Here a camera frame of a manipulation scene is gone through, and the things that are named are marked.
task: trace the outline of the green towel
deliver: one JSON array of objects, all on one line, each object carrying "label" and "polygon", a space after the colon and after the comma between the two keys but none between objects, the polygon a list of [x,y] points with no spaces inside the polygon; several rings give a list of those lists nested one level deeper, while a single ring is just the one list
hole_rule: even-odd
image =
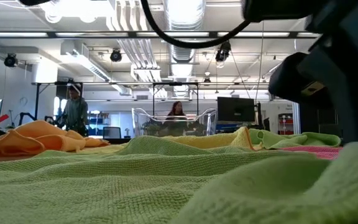
[{"label": "green towel", "polygon": [[358,143],[332,162],[243,150],[144,137],[0,162],[0,224],[358,223]]},{"label": "green towel", "polygon": [[266,149],[282,149],[295,146],[330,146],[338,147],[341,139],[332,134],[302,133],[293,135],[278,135],[270,131],[250,129],[252,144],[263,143]]}]

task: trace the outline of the ceiling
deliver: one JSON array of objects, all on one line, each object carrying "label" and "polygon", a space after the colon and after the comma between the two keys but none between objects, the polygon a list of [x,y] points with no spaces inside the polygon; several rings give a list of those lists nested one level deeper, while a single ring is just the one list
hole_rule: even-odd
[{"label": "ceiling", "polygon": [[[162,1],[149,0],[152,5],[153,15],[160,27],[166,27],[164,12],[159,10]],[[206,12],[202,30],[208,31],[230,31],[242,22],[241,7],[239,1],[228,0],[207,0]],[[265,21],[259,24],[251,24],[245,30],[252,31],[302,31],[304,20],[287,21]],[[0,1],[0,31],[108,31],[105,18],[97,18],[92,23],[84,23],[78,18],[63,18],[56,24],[48,23],[45,20],[44,11],[37,8],[23,9],[15,1]],[[226,60],[223,68],[216,68],[214,55],[217,47],[200,49],[196,51],[196,65],[193,69],[195,80],[202,82],[205,72],[210,72],[211,81],[215,82],[240,82],[241,75],[244,81],[268,82],[268,72],[276,67],[282,60],[294,52],[306,52],[313,44],[314,39],[233,39],[231,40],[232,54]],[[90,57],[103,67],[117,81],[133,82],[129,75],[131,63],[121,51],[123,60],[113,63],[109,55],[113,48],[119,48],[115,39],[81,39],[76,43],[84,43],[90,49]],[[151,39],[152,49],[161,68],[161,77],[167,78],[170,74],[168,45],[160,39]],[[37,47],[38,49],[55,57],[62,66],[59,70],[60,76],[73,77],[78,81],[97,81],[91,72],[81,65],[67,63],[60,55],[62,40],[59,39],[0,39],[0,48],[15,47]],[[105,90],[110,86],[93,87],[94,91]]]}]

